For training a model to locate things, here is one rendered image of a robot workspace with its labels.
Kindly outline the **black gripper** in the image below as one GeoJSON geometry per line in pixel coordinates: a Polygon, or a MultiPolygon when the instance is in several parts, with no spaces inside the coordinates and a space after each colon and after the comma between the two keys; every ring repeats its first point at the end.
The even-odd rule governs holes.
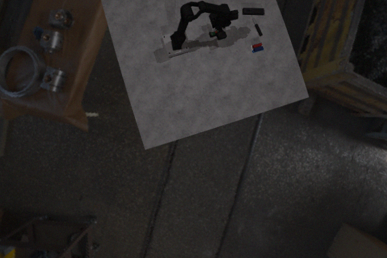
{"type": "Polygon", "coordinates": [[[218,40],[224,39],[224,38],[227,37],[227,35],[226,35],[226,32],[222,30],[222,27],[226,24],[226,22],[223,25],[218,24],[215,15],[216,14],[210,14],[209,15],[210,22],[212,24],[212,28],[213,29],[215,28],[215,29],[219,30],[218,33],[215,34],[215,36],[217,36],[218,40]]]}

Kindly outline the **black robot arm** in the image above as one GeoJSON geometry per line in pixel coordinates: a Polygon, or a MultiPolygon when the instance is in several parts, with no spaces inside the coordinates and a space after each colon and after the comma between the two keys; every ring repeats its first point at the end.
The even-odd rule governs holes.
{"type": "Polygon", "coordinates": [[[188,23],[197,19],[204,12],[209,14],[216,14],[215,17],[217,19],[217,23],[220,25],[223,25],[226,22],[223,28],[229,27],[231,20],[238,19],[238,10],[230,11],[228,4],[217,5],[213,3],[205,3],[203,1],[198,3],[185,3],[181,7],[181,21],[178,27],[178,31],[175,31],[174,34],[170,36],[172,40],[172,50],[181,49],[183,42],[186,40],[185,30],[188,23]],[[200,10],[196,15],[194,15],[191,6],[199,7],[200,10]]]}

